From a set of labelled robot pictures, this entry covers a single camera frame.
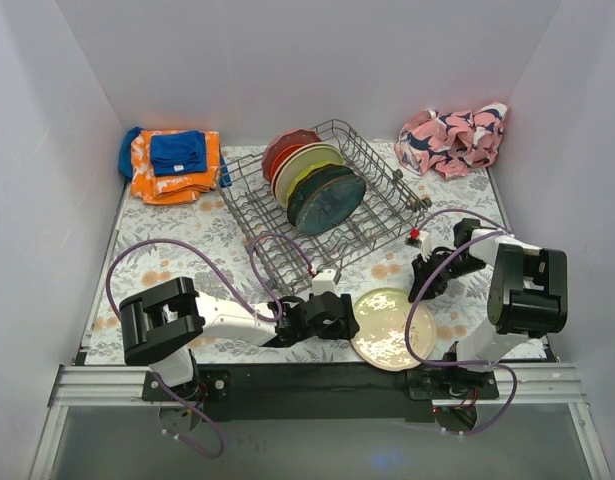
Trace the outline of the green polka dot scalloped plate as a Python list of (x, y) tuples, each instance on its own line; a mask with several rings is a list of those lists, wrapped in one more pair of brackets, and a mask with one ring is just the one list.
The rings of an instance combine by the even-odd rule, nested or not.
[(308, 198), (330, 180), (348, 173), (349, 169), (345, 165), (337, 165), (331, 162), (319, 162), (308, 167), (290, 185), (285, 210), (289, 211), (292, 208), (293, 198), (296, 195), (302, 199)]

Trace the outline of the cream green plate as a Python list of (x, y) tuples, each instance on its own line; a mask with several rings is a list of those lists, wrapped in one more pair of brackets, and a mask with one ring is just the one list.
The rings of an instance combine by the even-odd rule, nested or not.
[[(398, 372), (417, 367), (405, 345), (405, 326), (411, 304), (405, 291), (378, 288), (364, 294), (353, 306), (359, 331), (351, 340), (356, 353), (381, 370)], [(410, 343), (415, 353), (427, 359), (436, 341), (433, 314), (423, 304), (414, 313)]]

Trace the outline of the pink and green branch plate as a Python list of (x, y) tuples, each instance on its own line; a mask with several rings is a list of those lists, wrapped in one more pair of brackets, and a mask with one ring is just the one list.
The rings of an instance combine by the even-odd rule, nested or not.
[(282, 208), (287, 207), (290, 191), (297, 185), (298, 178), (320, 164), (343, 165), (344, 159), (336, 147), (315, 142), (300, 147), (283, 161), (272, 181), (272, 193)]

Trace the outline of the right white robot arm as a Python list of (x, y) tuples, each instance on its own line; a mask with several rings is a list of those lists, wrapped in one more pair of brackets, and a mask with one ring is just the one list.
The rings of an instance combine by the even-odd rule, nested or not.
[(458, 398), (473, 389), (475, 373), (495, 368), (516, 346), (563, 330), (568, 318), (568, 260), (561, 250), (522, 242), (476, 219), (461, 220), (453, 231), (452, 248), (434, 248), (430, 234), (422, 228), (414, 228), (407, 238), (420, 254), (412, 262), (414, 283), (405, 333), (410, 333), (413, 314), (422, 301), (443, 295), (453, 280), (492, 269), (486, 319), (440, 361), (413, 355), (426, 367), (443, 368), (440, 387)]

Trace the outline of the dark teal plate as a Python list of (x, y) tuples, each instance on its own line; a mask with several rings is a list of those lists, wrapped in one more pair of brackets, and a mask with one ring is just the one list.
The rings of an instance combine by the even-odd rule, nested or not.
[(327, 165), (301, 180), (291, 193), (287, 206), (287, 218), (293, 226), (298, 225), (298, 216), (306, 202), (325, 186), (340, 183), (343, 179), (356, 181), (357, 175), (343, 165)]
[(366, 183), (343, 179), (325, 186), (304, 205), (298, 216), (297, 229), (306, 235), (320, 235), (346, 220), (362, 202)]

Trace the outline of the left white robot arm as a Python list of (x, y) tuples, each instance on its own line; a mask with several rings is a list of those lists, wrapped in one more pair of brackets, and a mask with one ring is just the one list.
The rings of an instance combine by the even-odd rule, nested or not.
[(303, 300), (285, 296), (245, 307), (199, 292), (177, 277), (124, 299), (119, 307), (124, 362), (146, 366), (180, 400), (200, 386), (188, 344), (198, 338), (287, 348), (306, 339), (351, 340), (360, 331), (351, 296), (321, 291)]

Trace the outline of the orange plate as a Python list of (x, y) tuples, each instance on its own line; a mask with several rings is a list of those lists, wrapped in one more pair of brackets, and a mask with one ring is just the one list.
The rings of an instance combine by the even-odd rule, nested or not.
[(303, 147), (303, 144), (294, 144), (285, 148), (273, 161), (270, 170), (270, 185), (274, 186), (276, 182), (277, 172), (285, 161), (297, 150)]

